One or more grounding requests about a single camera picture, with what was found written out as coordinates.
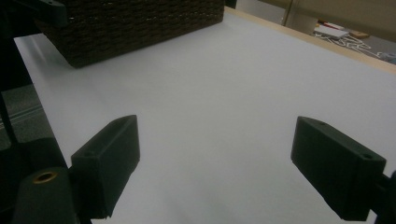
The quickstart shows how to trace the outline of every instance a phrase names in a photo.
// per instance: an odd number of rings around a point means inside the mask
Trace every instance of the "dark woven basket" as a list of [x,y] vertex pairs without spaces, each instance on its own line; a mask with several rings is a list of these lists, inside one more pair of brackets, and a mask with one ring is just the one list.
[[222,21],[224,0],[61,0],[69,24],[37,26],[74,67]]

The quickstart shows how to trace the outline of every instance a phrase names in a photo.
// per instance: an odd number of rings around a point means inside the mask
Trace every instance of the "table surface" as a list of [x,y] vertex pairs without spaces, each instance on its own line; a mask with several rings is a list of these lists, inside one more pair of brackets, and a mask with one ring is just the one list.
[[94,223],[344,223],[290,160],[296,119],[328,122],[390,175],[396,76],[285,34],[227,9],[220,24],[81,69],[43,35],[16,42],[68,164],[111,120],[138,117],[141,162],[113,217]]

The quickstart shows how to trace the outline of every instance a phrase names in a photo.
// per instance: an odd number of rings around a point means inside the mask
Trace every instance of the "woven texture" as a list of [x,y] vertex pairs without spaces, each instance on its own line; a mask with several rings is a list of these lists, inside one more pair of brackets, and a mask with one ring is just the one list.
[[222,21],[224,0],[61,0],[69,24],[37,26],[75,67]]

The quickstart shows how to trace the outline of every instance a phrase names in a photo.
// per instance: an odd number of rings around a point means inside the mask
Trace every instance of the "basket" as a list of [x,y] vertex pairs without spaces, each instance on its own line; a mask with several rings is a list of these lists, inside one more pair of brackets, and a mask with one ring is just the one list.
[[224,0],[61,0],[69,24],[37,27],[74,67],[222,21]]

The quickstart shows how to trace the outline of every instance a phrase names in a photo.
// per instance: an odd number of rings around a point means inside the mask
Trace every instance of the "brass ring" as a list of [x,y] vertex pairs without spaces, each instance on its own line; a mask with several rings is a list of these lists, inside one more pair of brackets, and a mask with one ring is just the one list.
[[33,183],[34,184],[44,184],[44,183],[47,183],[47,182],[51,181],[52,179],[54,179],[57,175],[58,175],[58,173],[56,173],[56,172],[47,171],[47,172],[41,173],[38,176],[36,176],[35,179],[33,179]]

